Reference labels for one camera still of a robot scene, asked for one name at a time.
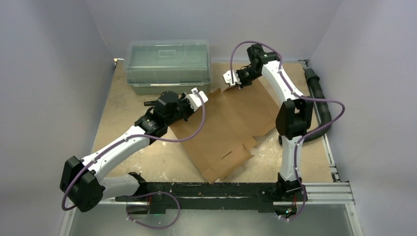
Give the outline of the brown cardboard box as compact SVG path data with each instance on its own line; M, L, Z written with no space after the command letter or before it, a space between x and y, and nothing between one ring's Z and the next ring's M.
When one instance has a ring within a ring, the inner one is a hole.
M274 182L281 165L275 118L279 107L269 83L210 94L201 132L183 142L165 174L190 182Z

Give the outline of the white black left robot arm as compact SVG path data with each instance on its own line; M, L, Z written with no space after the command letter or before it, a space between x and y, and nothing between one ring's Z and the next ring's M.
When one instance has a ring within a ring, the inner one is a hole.
M147 191L139 174L107 177L107 174L134 153L164 138L173 123L188 119L198 110L206 111L206 94L193 88L190 94L178 95L165 91L155 101L145 102L148 107L123 135L102 149L81 159L68 158L63 167L60 190L64 193L61 208L77 208L87 212L106 198L129 196L134 201L145 198Z

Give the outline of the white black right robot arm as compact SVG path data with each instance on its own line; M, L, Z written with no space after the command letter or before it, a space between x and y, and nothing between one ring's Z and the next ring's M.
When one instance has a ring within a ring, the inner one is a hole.
M288 200L302 188L298 167L304 136L311 126L313 103L289 79L279 53L267 53L260 42L251 41L247 54L250 64L237 70L232 75L232 82L243 88L263 76L282 102L275 120L283 150L275 193L280 199Z

